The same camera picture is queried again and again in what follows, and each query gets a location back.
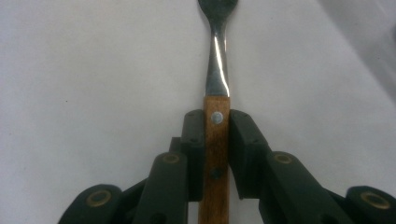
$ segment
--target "white table surface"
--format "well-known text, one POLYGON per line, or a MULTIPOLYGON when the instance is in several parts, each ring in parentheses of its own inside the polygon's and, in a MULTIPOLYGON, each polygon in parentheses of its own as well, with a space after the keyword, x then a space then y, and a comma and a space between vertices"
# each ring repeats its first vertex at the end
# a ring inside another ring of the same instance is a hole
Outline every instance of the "white table surface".
MULTIPOLYGON (((232 108, 273 150, 341 195, 396 196, 395 1, 240 0, 227 36, 232 108)), ((202 108, 208 52, 196 1, 1 1, 0 223, 147 177, 202 108)), ((231 190, 230 223, 261 223, 231 190)))

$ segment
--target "wooden fork handle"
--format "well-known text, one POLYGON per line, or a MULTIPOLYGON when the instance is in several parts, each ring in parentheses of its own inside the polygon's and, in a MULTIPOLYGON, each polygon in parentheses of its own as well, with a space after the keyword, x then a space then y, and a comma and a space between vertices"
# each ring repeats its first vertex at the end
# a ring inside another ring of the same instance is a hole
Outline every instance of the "wooden fork handle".
POLYGON ((199 224, 228 224, 228 133, 230 97, 205 98, 204 198, 199 205, 199 224))

